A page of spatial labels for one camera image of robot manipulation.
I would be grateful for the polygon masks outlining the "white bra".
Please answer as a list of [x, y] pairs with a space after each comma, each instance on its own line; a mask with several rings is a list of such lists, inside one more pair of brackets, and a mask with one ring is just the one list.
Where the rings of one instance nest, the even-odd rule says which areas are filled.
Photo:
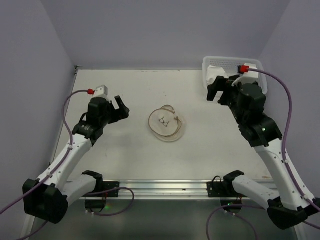
[[225, 72], [225, 70], [222, 67], [209, 66], [207, 69], [206, 80], [205, 80], [206, 89], [207, 89], [207, 86], [212, 84], [218, 76], [222, 76], [226, 79], [229, 79], [229, 76], [227, 75], [227, 73]]

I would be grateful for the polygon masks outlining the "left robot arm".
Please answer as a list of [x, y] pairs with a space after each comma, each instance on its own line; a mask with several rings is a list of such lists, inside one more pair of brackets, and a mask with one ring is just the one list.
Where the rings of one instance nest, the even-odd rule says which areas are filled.
[[104, 97], [93, 97], [87, 111], [74, 126], [69, 142], [37, 179], [27, 179], [22, 186], [24, 212], [52, 224], [58, 224], [68, 208], [83, 196], [103, 195], [103, 176], [86, 170], [79, 178], [68, 181], [80, 160], [103, 135], [107, 125], [127, 119], [129, 108], [115, 96], [118, 108]]

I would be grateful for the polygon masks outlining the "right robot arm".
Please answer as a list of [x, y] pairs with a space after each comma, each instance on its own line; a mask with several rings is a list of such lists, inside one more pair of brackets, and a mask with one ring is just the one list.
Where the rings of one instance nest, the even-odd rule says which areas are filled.
[[267, 167], [277, 189], [271, 190], [235, 170], [221, 182], [209, 182], [209, 190], [220, 197], [248, 197], [263, 209], [273, 224], [286, 230], [318, 213], [319, 198], [307, 189], [289, 155], [282, 150], [283, 136], [276, 122], [264, 114], [266, 95], [257, 82], [239, 83], [236, 76], [218, 76], [208, 85], [207, 100], [222, 92], [218, 103], [231, 110], [241, 135], [254, 148]]

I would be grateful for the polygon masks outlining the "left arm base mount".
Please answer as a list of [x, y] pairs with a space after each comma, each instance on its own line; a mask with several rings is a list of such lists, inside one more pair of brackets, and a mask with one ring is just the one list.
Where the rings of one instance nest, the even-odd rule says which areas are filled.
[[101, 213], [107, 206], [107, 198], [117, 198], [119, 196], [119, 190], [112, 190], [119, 187], [119, 181], [104, 181], [98, 190], [84, 195], [85, 209], [91, 212], [99, 211]]

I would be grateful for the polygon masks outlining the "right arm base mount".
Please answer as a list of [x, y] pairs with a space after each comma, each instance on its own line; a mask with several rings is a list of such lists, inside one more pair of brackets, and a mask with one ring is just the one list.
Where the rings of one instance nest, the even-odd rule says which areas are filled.
[[228, 213], [238, 214], [241, 211], [243, 195], [235, 192], [230, 182], [215, 176], [206, 183], [206, 190], [208, 197], [219, 199], [220, 205]]

